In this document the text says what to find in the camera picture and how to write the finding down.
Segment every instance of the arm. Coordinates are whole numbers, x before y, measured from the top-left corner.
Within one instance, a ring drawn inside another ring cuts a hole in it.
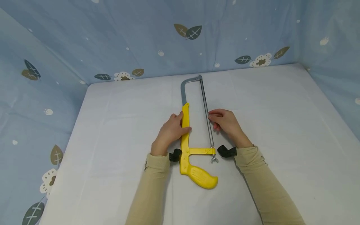
[[[264,225],[304,225],[290,196],[271,172],[264,157],[242,131],[231,111],[209,112],[214,129],[223,129],[237,147],[235,161],[244,174]]]
[[[244,174],[264,225],[304,225],[290,196],[271,172],[257,147],[238,148],[237,167]]]
[[[182,117],[183,112],[178,116],[172,114],[153,142],[125,225],[161,224],[164,190],[170,166],[167,149],[173,141],[191,130],[191,127],[180,126]]]

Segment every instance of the person's right hand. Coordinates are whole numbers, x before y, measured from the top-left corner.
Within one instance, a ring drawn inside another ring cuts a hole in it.
[[[213,122],[214,130],[221,129],[228,134],[237,148],[252,147],[253,144],[241,129],[234,113],[225,109],[214,109],[209,112],[209,120]]]

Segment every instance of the hacksaw handle grip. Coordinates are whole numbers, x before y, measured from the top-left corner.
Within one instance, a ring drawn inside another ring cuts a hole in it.
[[[211,176],[208,172],[200,167],[189,165],[188,177],[194,183],[205,189],[213,189],[217,185],[217,177]]]

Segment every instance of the sleeve cuff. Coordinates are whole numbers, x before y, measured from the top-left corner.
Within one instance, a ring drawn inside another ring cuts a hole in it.
[[[161,171],[168,171],[170,167],[169,153],[167,156],[152,156],[149,153],[146,157],[145,167],[150,167]]]

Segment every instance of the blue fabric backdrop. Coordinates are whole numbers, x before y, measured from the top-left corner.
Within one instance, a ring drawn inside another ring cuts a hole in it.
[[[0,224],[38,223],[87,86],[300,62],[360,138],[355,0],[0,1]]]

